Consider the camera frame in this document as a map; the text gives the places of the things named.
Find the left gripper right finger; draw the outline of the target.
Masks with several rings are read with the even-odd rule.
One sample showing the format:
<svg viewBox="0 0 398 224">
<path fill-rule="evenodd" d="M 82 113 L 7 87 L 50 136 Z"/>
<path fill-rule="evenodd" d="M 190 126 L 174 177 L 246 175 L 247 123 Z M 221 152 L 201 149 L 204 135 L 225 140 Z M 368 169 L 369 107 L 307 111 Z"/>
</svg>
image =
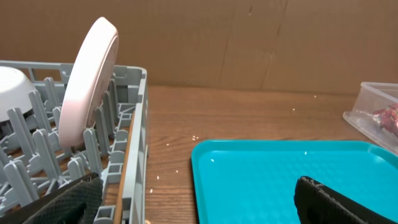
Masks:
<svg viewBox="0 0 398 224">
<path fill-rule="evenodd" d="M 296 182 L 294 204 L 301 224 L 397 224 L 308 176 Z"/>
</svg>

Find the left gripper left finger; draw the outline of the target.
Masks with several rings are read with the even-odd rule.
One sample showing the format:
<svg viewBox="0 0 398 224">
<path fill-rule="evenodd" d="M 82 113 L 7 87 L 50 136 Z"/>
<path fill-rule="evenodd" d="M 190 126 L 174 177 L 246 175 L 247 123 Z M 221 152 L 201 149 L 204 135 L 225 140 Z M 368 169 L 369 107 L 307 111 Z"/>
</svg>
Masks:
<svg viewBox="0 0 398 224">
<path fill-rule="evenodd" d="M 1 224 L 92 224 L 102 196 L 102 180 L 92 172 L 2 217 Z"/>
</svg>

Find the red silver snack wrapper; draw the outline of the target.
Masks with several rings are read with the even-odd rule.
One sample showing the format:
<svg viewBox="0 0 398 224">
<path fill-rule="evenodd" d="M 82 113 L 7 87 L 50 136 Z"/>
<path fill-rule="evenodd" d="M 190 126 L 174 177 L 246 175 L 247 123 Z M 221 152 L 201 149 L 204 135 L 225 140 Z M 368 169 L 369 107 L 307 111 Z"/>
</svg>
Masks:
<svg viewBox="0 0 398 224">
<path fill-rule="evenodd" d="M 372 115 L 381 129 L 385 129 L 397 137 L 397 103 L 377 110 Z"/>
</svg>

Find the grey green bowl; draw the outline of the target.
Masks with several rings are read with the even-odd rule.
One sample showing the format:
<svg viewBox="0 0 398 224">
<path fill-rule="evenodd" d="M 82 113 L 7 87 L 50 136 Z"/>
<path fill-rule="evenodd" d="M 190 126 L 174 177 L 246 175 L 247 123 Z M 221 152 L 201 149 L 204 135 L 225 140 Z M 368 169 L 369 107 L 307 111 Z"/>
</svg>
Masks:
<svg viewBox="0 0 398 224">
<path fill-rule="evenodd" d="M 33 84 L 22 71 L 1 66 L 1 122 L 9 120 L 9 109 L 19 108 L 22 113 L 30 111 L 29 93 L 33 90 Z"/>
</svg>

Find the wooden chopstick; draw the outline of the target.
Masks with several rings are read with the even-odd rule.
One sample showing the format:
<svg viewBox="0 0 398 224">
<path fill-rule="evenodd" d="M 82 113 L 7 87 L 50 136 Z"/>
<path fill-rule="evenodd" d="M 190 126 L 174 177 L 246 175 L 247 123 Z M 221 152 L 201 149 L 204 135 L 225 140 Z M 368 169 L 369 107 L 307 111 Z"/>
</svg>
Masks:
<svg viewBox="0 0 398 224">
<path fill-rule="evenodd" d="M 124 183 L 125 183 L 125 178 L 126 178 L 126 170 L 127 170 L 127 162 L 128 162 L 128 157 L 129 157 L 129 149 L 130 149 L 130 144 L 131 144 L 132 129 L 134 126 L 134 117 L 135 117 L 135 112 L 132 113 L 131 123 L 129 126 L 129 136 L 127 139 L 126 150 L 124 153 L 124 162 L 123 162 L 123 168 L 122 168 L 122 173 L 121 173 L 121 180 L 119 183 L 118 197 L 117 197 L 117 201 L 116 201 L 116 209 L 115 209 L 115 213 L 114 213 L 113 224 L 121 224 L 122 217 L 123 217 L 123 190 L 124 190 Z"/>
</svg>

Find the large white dinner plate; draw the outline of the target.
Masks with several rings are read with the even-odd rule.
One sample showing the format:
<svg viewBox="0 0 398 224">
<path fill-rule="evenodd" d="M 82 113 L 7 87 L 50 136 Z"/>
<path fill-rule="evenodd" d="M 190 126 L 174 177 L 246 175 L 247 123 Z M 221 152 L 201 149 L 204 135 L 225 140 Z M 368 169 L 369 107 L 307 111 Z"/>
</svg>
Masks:
<svg viewBox="0 0 398 224">
<path fill-rule="evenodd" d="M 58 127 L 62 147 L 83 143 L 83 132 L 93 126 L 94 110 L 108 89 L 118 54 L 117 28 L 105 17 L 88 31 L 67 83 Z"/>
</svg>

